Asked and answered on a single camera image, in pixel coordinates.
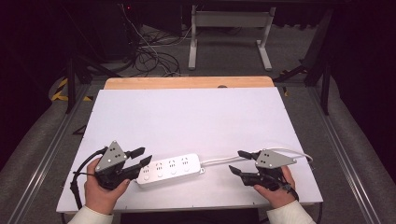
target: finger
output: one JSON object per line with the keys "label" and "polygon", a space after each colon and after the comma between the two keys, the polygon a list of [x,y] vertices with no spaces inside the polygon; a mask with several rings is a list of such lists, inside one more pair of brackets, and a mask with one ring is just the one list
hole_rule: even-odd
{"label": "finger", "polygon": [[129,183],[131,180],[129,179],[124,179],[115,189],[113,189],[111,192],[112,194],[119,198],[127,189],[129,186]]}
{"label": "finger", "polygon": [[94,182],[96,183],[96,177],[94,176],[95,173],[95,167],[96,165],[99,163],[100,158],[97,158],[95,160],[93,160],[90,164],[88,164],[87,166],[87,181],[89,182]]}
{"label": "finger", "polygon": [[294,183],[293,176],[291,175],[290,168],[288,166],[282,166],[281,169],[282,169],[283,176],[285,176],[286,181],[288,183],[290,183],[291,186],[295,189],[295,183]]}
{"label": "finger", "polygon": [[260,193],[260,195],[262,196],[262,197],[264,197],[264,198],[266,198],[267,197],[267,195],[268,195],[268,193],[269,193],[269,189],[266,189],[265,187],[263,187],[263,186],[261,186],[261,185],[255,185],[255,186],[253,186],[253,188],[255,189],[255,190],[257,190],[257,192],[259,192]]}

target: wrist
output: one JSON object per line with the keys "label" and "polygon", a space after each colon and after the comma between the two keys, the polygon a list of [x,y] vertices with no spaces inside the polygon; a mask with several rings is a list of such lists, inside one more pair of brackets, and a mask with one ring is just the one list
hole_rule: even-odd
{"label": "wrist", "polygon": [[294,201],[296,201],[294,196],[290,193],[286,193],[285,195],[281,195],[281,197],[277,197],[276,199],[270,200],[270,204],[273,208],[277,209],[285,205],[288,205],[290,203],[293,203]]}
{"label": "wrist", "polygon": [[113,213],[113,208],[111,206],[106,206],[102,204],[92,204],[86,203],[85,206],[96,213],[100,213],[102,215],[110,216]]}

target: white board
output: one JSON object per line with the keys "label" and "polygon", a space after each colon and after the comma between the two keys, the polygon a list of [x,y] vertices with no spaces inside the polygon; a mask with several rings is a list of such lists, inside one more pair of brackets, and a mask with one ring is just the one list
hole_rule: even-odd
{"label": "white board", "polygon": [[[58,212],[77,211],[69,189],[72,172],[96,150],[116,140],[124,151],[145,147],[143,156],[162,160],[189,153],[201,161],[237,156],[238,150],[285,147],[303,152],[277,88],[100,91],[78,154],[58,203]],[[141,189],[132,181],[119,198],[119,212],[258,207],[268,202],[230,172],[257,172],[254,161],[208,165],[205,173],[173,184]],[[305,158],[290,165],[301,203],[322,202]],[[78,185],[84,204],[81,175]]]}

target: white power strip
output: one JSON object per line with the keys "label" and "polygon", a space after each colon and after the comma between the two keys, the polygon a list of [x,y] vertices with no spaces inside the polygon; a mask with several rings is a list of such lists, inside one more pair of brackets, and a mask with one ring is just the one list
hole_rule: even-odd
{"label": "white power strip", "polygon": [[149,165],[140,170],[136,182],[141,188],[146,188],[196,176],[204,171],[201,168],[198,155],[188,154],[161,161],[151,161]]}

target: metal stand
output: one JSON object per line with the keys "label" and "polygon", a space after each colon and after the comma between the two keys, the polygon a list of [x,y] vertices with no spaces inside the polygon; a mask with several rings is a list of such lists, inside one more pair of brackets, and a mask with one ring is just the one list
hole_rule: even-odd
{"label": "metal stand", "polygon": [[91,72],[88,66],[96,69],[98,72],[108,77],[120,77],[118,74],[111,72],[102,65],[95,63],[93,60],[85,56],[76,56],[71,58],[67,63],[67,88],[68,88],[68,105],[66,114],[68,114],[76,104],[76,79],[78,78],[81,84],[90,84],[92,81]]}
{"label": "metal stand", "polygon": [[191,45],[189,69],[195,69],[197,54],[196,27],[265,27],[261,40],[257,40],[257,47],[262,56],[262,63],[266,71],[272,71],[272,65],[265,49],[265,43],[270,33],[271,24],[276,9],[271,7],[269,12],[222,12],[222,11],[191,11]]}
{"label": "metal stand", "polygon": [[333,9],[329,8],[323,15],[322,20],[319,23],[318,29],[315,32],[314,38],[305,54],[302,61],[302,65],[292,69],[289,72],[284,71],[283,75],[274,78],[274,82],[283,82],[291,77],[302,73],[304,70],[308,71],[307,76],[304,80],[306,86],[315,86],[323,76],[322,93],[320,96],[320,104],[323,112],[328,115],[328,97],[330,88],[330,55],[327,52],[323,52],[323,42],[326,37],[330,21],[332,19]]}

